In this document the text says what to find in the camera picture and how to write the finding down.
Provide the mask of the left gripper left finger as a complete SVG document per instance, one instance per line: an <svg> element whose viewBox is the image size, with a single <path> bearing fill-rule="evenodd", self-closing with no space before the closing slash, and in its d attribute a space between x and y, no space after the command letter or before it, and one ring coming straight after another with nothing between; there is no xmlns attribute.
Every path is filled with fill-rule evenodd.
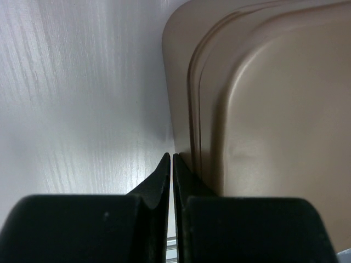
<svg viewBox="0 0 351 263"><path fill-rule="evenodd" d="M126 195L31 195L1 230L1 262L164 262L168 153Z"/></svg>

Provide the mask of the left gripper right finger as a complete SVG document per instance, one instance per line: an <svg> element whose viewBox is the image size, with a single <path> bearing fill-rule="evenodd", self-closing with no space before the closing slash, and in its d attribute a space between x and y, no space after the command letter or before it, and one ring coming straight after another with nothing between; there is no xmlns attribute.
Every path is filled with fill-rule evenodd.
<svg viewBox="0 0 351 263"><path fill-rule="evenodd" d="M337 262L316 209L301 198L220 197L173 156L179 262Z"/></svg>

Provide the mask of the gold tin lid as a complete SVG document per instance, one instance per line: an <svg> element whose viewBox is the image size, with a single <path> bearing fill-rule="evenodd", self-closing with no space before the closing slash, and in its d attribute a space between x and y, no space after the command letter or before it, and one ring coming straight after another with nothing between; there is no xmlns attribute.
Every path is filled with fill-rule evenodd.
<svg viewBox="0 0 351 263"><path fill-rule="evenodd" d="M299 197L350 247L350 1L188 1L162 35L175 150L220 196Z"/></svg>

